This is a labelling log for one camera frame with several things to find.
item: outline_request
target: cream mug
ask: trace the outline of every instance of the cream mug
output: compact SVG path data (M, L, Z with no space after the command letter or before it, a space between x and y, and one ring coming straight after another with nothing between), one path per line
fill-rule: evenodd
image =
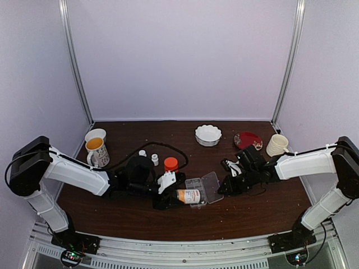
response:
M88 151L87 161L94 167L104 167L110 162L105 142L102 138L92 138L86 143Z
M281 155L285 152L289 152L288 147L288 139L281 134L274 134L266 148L266 152L270 157L275 155Z

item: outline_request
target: mug handle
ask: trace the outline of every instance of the mug handle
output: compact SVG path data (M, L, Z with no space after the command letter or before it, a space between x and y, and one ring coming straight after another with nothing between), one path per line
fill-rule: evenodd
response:
M94 167L99 167L99 163L96 162L96 161L94 161L94 164L92 164L92 156L94 156L94 152L93 152L93 151L90 151L90 152L88 153L88 158L87 158L88 164L91 165L91 166L94 166Z

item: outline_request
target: orange bottle cap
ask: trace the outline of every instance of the orange bottle cap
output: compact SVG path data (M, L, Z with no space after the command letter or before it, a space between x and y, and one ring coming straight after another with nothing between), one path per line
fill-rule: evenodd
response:
M178 169L178 160L174 157L168 157L164 161L165 171L175 171Z

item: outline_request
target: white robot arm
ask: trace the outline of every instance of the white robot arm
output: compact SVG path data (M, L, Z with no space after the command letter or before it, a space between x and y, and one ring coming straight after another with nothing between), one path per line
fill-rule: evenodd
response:
M329 192L299 216L292 232L269 237L273 253L314 243L312 231L344 205L359 198L359 150L348 137L341 137L335 144L321 149L275 156L268 162L253 146L241 150L236 156L242 173L236 177L228 175L218 193L241 194L258 183L277 182L303 175L332 173L338 176Z
M81 189L85 189L94 195L102 196L110 187L109 176L106 171L94 171L75 164L65 159L60 151L54 147L49 148L49 157L53 160L49 163L42 179L54 179ZM47 191L43 181L40 181L40 189L35 190L24 199L35 209L51 227L54 233L60 233L68 229L66 213L56 204L52 195Z
M150 144L171 147L157 142ZM160 210L183 204L174 199L171 192L176 185L184 181L185 175L168 172L156 180L153 166L150 159L136 156L130 158L127 165L121 168L95 168L66 156L52 147L47 137L40 136L14 154L5 171L5 180L11 167L10 181L6 180L8 187L13 193L26 199L47 222L54 235L53 244L95 254L99 238L75 232L69 214L56 204L42 179L64 182L96 196L152 195L153 207ZM154 177L152 181L148 181L150 174Z

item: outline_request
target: wooden table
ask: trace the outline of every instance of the wooden table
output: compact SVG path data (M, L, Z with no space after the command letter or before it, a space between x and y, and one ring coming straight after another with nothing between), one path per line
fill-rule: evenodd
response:
M215 147L200 146L194 135L198 125L213 124L222 130L222 138ZM168 143L184 151L190 163L182 170L187 178L202 177L215 171L223 180L227 175L220 165L223 158L235 160L238 149L233 144L237 132L258 134L264 143L261 153L268 158L265 147L274 134L269 122L99 122L95 128L107 131L107 149L111 164L149 142ZM157 153L163 172L163 160L181 156L159 146L146 148L148 156ZM78 156L84 161L86 150ZM299 178L264 185L266 192L259 196L260 186L247 194L225 197L202 209L190 206L165 211L152 209L151 199L127 197L116 201L106 200L82 189L65 185L59 205L73 218L75 228L86 233L143 240L211 240L243 238L290 230L299 214L310 202Z

